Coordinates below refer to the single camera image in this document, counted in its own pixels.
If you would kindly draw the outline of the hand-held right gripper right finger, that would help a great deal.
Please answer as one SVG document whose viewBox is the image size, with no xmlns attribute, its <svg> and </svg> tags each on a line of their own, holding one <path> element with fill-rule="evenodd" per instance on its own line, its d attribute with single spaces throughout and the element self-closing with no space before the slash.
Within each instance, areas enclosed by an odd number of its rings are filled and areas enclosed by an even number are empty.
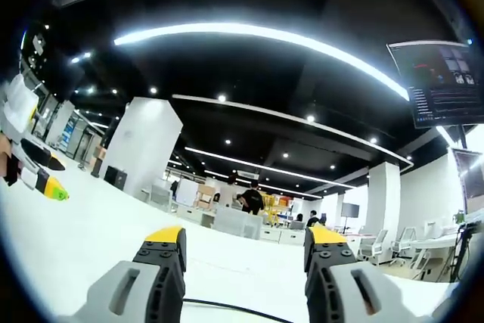
<svg viewBox="0 0 484 323">
<path fill-rule="evenodd" d="M 402 292 L 378 268 L 359 262 L 341 234 L 306 229 L 305 295 L 310 322 L 430 322 L 403 303 Z"/>
</svg>

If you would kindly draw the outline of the person's left hand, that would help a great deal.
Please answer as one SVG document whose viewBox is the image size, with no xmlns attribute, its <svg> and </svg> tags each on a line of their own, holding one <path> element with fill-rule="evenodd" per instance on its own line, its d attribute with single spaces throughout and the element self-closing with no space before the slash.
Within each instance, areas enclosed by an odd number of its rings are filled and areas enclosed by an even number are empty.
<svg viewBox="0 0 484 323">
<path fill-rule="evenodd" d="M 1 177 L 8 186 L 12 186 L 18 180 L 20 164 L 11 152 L 10 140 L 3 133 L 1 133 L 0 158 Z"/>
</svg>

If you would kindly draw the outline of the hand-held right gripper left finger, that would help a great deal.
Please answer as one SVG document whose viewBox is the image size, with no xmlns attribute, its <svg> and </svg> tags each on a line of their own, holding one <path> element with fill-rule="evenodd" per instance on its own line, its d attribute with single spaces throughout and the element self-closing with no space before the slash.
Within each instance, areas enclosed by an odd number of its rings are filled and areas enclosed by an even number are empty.
<svg viewBox="0 0 484 323">
<path fill-rule="evenodd" d="M 89 289 L 85 304 L 59 322 L 179 322 L 185 297 L 186 231 L 148 235 L 131 261 L 120 261 Z"/>
</svg>

